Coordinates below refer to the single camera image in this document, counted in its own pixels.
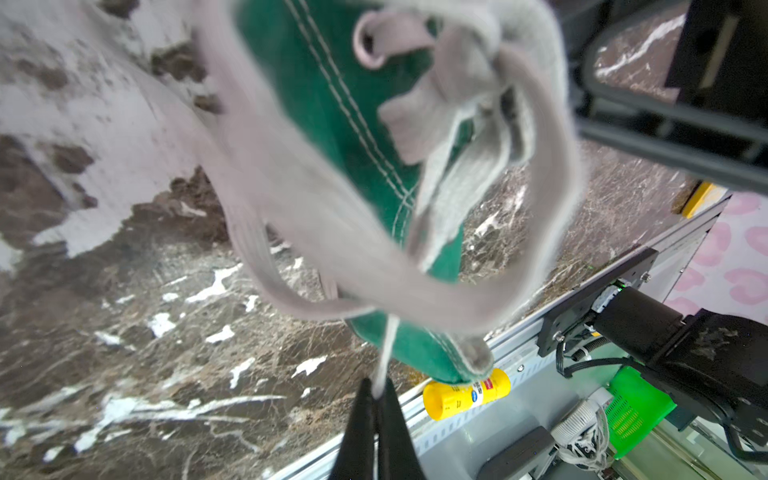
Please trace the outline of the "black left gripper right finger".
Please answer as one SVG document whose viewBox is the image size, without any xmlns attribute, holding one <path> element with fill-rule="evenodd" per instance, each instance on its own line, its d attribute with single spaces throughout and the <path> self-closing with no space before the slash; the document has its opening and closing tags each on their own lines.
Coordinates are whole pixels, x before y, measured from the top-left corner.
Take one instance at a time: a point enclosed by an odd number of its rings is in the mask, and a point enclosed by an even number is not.
<svg viewBox="0 0 768 480">
<path fill-rule="evenodd" d="M 378 478 L 383 480 L 425 480 L 393 382 L 376 401 L 378 433 Z"/>
</svg>

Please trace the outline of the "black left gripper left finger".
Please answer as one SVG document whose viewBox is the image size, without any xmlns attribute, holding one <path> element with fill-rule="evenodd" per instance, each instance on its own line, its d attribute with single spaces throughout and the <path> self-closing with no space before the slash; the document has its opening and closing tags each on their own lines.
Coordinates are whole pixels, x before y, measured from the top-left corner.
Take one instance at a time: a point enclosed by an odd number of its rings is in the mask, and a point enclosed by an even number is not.
<svg viewBox="0 0 768 480">
<path fill-rule="evenodd" d="M 372 480 L 374 478 L 374 436 L 376 402 L 371 381 L 363 379 L 352 405 L 330 480 Z"/>
</svg>

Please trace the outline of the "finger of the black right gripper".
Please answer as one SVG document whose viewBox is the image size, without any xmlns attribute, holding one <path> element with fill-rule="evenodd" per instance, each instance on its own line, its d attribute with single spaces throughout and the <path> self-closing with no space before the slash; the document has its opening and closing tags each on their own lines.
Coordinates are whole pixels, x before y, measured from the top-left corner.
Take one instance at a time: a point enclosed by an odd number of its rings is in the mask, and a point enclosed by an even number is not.
<svg viewBox="0 0 768 480">
<path fill-rule="evenodd" d="M 735 190 L 767 191 L 763 1 L 567 1 L 581 134 Z"/>
</svg>

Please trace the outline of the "white shoelace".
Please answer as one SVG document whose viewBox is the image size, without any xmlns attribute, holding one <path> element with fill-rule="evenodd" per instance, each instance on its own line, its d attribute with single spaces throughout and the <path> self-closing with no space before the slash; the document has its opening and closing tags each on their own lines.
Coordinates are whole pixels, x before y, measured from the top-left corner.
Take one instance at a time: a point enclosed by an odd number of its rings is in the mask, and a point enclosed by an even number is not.
<svg viewBox="0 0 768 480">
<path fill-rule="evenodd" d="M 399 159 L 419 170 L 403 242 L 289 118 L 227 1 L 197 9 L 199 44 L 225 108 L 210 172 L 236 252 L 263 294 L 324 322 L 387 316 L 372 392 L 383 394 L 402 322 L 447 345 L 518 317 L 557 255 L 584 186 L 568 110 L 565 48 L 544 1 L 386 1 L 361 28 L 371 60 L 428 48 L 415 84 L 376 110 Z M 481 284 L 430 271 L 503 172 L 530 167 L 536 198 L 523 257 Z"/>
</svg>

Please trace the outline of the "green canvas sneaker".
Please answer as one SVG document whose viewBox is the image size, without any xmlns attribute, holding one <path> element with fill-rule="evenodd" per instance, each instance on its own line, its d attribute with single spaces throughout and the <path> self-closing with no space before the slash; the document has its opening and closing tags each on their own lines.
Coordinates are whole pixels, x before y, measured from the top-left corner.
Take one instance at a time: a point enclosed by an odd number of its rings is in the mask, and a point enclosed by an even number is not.
<svg viewBox="0 0 768 480">
<path fill-rule="evenodd" d="M 241 1 L 240 34 L 276 90 L 288 117 L 342 172 L 403 247 L 418 191 L 418 166 L 396 153 L 377 109 L 410 90 L 431 65 L 425 51 L 405 53 L 378 70 L 353 53 L 358 20 L 375 6 L 353 1 Z M 483 336 L 435 333 L 401 320 L 393 357 L 449 384 L 488 377 L 493 354 Z"/>
</svg>

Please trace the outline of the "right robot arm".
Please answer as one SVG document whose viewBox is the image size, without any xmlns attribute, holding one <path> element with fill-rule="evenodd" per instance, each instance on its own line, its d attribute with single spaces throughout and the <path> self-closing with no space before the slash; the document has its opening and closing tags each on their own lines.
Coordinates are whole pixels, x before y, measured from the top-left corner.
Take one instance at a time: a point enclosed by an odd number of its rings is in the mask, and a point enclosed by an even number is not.
<svg viewBox="0 0 768 480">
<path fill-rule="evenodd" d="M 579 132 L 629 154 L 736 190 L 767 191 L 767 5 L 693 1 L 667 76 L 668 103 L 604 84 L 600 47 L 668 8 L 665 1 L 565 1 L 561 24 Z M 681 316 L 633 287 L 639 263 L 600 275 L 549 311 L 541 355 L 594 326 L 636 370 L 690 412 L 719 424 L 737 459 L 767 460 L 767 328 L 707 310 Z"/>
</svg>

